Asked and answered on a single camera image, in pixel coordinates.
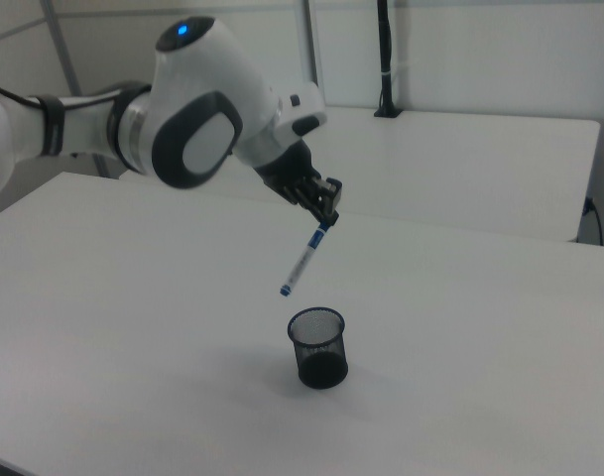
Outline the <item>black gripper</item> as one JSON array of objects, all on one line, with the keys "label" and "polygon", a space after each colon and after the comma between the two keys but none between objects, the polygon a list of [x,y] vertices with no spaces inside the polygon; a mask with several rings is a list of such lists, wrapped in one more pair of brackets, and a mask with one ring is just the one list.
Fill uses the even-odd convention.
[{"label": "black gripper", "polygon": [[313,167],[308,145],[299,140],[271,163],[255,168],[263,183],[292,204],[299,204],[319,222],[333,226],[339,214],[342,182],[321,179]]}]

